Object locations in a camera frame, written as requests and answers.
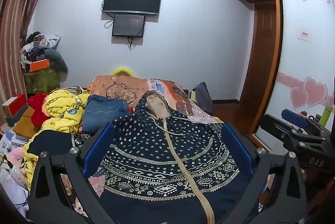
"zipper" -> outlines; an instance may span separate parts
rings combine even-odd
[[[204,208],[204,211],[205,211],[206,216],[207,216],[207,224],[215,224],[214,212],[213,212],[213,209],[212,209],[209,201],[206,199],[204,194],[200,191],[200,189],[198,188],[197,183],[195,182],[194,178],[192,177],[190,172],[188,172],[186,166],[184,165],[182,160],[179,158],[179,156],[175,152],[172,141],[170,139],[170,135],[167,133],[168,130],[167,130],[166,118],[163,118],[163,127],[164,127],[164,130],[165,130],[165,132],[164,132],[165,138],[167,140],[167,143],[169,145],[170,151],[171,151],[174,159],[176,160],[181,172],[185,175],[186,180],[189,183],[190,187],[192,188],[194,194],[196,195],[196,197],[200,201],[202,207]]]

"cardboard box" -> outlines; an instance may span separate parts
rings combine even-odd
[[[16,97],[11,97],[2,104],[2,109],[5,116],[14,116],[22,107],[27,104],[25,94],[17,94]]]
[[[32,107],[28,107],[28,109],[24,112],[21,119],[17,122],[13,131],[20,136],[26,138],[32,138],[39,130],[34,126],[31,122],[31,116],[34,113],[34,109]]]
[[[30,65],[30,71],[31,72],[34,72],[34,71],[37,71],[37,70],[41,70],[41,69],[44,69],[44,68],[48,68],[50,66],[50,62],[48,59],[42,59],[40,61],[37,61],[37,62],[33,62],[31,65]]]

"red box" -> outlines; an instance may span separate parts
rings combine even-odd
[[[2,109],[6,116],[14,116],[25,104],[27,104],[26,95],[17,94],[16,99],[9,104],[5,102]]]

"green basket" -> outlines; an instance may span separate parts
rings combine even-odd
[[[50,67],[36,72],[25,73],[24,79],[28,94],[49,93],[59,87],[59,72]]]

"blue jeans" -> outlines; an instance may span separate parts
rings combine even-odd
[[[82,130],[87,133],[96,133],[106,123],[112,123],[120,116],[131,115],[127,101],[90,95],[82,120]]]

